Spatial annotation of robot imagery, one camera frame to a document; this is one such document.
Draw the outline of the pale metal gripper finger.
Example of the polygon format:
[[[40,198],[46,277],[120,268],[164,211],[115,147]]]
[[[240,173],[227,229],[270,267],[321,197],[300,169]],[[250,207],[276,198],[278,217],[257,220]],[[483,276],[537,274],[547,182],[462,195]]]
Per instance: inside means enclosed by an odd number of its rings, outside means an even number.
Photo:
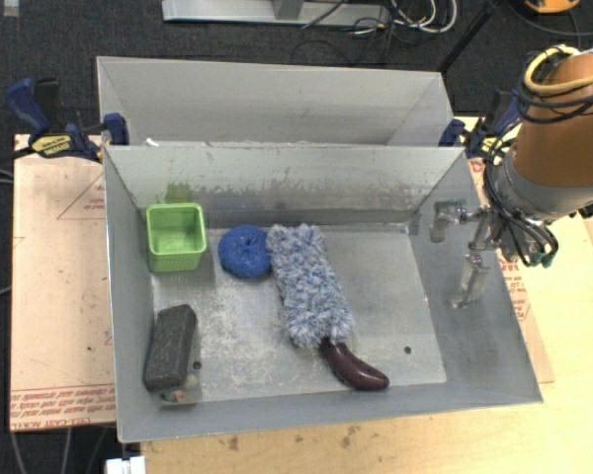
[[[464,257],[458,288],[453,292],[450,303],[454,308],[467,308],[480,301],[485,290],[490,268],[480,253]]]
[[[441,200],[434,203],[434,218],[430,227],[430,240],[442,243],[450,225],[467,221],[467,211],[463,199]]]

